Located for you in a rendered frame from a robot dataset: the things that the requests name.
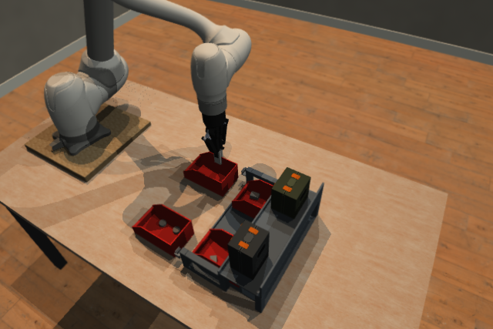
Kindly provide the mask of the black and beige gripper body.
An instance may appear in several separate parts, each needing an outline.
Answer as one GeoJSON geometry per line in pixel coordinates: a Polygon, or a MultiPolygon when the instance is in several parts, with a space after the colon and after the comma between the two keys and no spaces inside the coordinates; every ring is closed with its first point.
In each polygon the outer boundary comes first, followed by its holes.
{"type": "Polygon", "coordinates": [[[226,111],[223,113],[217,115],[217,116],[207,116],[202,114],[203,117],[203,123],[206,126],[206,132],[209,130],[209,134],[211,136],[216,136],[215,134],[215,128],[219,129],[220,132],[220,126],[222,126],[225,121],[226,121],[226,111]],[[218,127],[214,127],[218,126],[218,127]]]}

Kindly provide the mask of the grey metal shelf rack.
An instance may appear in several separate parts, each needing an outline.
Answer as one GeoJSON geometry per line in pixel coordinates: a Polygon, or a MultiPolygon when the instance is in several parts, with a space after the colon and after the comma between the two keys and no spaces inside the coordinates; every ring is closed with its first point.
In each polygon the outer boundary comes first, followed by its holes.
{"type": "MultiPolygon", "coordinates": [[[[246,177],[246,181],[253,180],[253,177],[271,185],[278,181],[278,179],[251,167],[245,167],[241,172],[246,177]]],[[[237,232],[244,220],[270,231],[269,255],[253,280],[230,267],[229,255],[218,268],[185,247],[182,249],[178,247],[174,254],[181,258],[184,267],[221,290],[227,292],[229,287],[232,287],[254,300],[255,310],[262,313],[317,217],[323,188],[324,183],[320,185],[316,193],[309,190],[308,198],[294,219],[271,209],[270,195],[255,218],[234,209],[231,203],[215,222],[211,229],[223,229],[232,235],[237,232]]]]}

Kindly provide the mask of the black case with orange latches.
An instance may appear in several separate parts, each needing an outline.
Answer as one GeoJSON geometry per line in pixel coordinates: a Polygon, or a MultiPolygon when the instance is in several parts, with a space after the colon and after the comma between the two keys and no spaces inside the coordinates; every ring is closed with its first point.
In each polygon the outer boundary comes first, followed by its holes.
{"type": "Polygon", "coordinates": [[[269,231],[244,220],[227,244],[230,267],[253,280],[269,255],[269,236],[269,231]]]}

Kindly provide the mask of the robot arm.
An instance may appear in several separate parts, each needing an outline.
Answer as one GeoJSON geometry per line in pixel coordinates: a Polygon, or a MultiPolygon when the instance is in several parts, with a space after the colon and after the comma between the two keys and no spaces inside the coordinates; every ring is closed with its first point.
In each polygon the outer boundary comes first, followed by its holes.
{"type": "Polygon", "coordinates": [[[114,49],[113,2],[185,26],[203,40],[193,50],[190,68],[204,115],[217,116],[226,110],[226,88],[250,54],[251,39],[244,30],[216,25],[167,0],[83,0],[87,50],[82,53],[79,72],[57,73],[44,88],[45,104],[58,130],[52,134],[52,150],[65,147],[75,156],[111,134],[98,124],[96,114],[123,87],[129,74],[126,60],[114,49]]]}

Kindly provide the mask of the olive green tool case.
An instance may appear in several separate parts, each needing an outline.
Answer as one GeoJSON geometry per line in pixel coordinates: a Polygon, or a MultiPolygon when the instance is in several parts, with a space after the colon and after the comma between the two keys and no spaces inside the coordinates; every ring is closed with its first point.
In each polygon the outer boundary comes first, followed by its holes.
{"type": "Polygon", "coordinates": [[[308,198],[310,176],[287,167],[271,189],[271,209],[295,218],[308,198]]]}

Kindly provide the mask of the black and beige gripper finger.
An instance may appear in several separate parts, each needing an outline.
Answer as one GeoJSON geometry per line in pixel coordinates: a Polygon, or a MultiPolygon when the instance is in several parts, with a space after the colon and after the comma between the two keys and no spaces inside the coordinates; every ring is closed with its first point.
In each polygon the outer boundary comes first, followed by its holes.
{"type": "Polygon", "coordinates": [[[201,140],[203,140],[208,148],[208,150],[213,153],[215,163],[222,164],[221,159],[221,151],[219,144],[219,129],[215,128],[216,136],[211,136],[209,134],[209,130],[207,130],[206,135],[202,136],[201,140]]]}
{"type": "Polygon", "coordinates": [[[219,132],[219,137],[218,137],[222,157],[223,157],[223,150],[224,150],[223,145],[226,143],[226,130],[227,130],[228,122],[229,122],[229,120],[226,118],[225,123],[222,126],[220,126],[220,132],[219,132]]]}

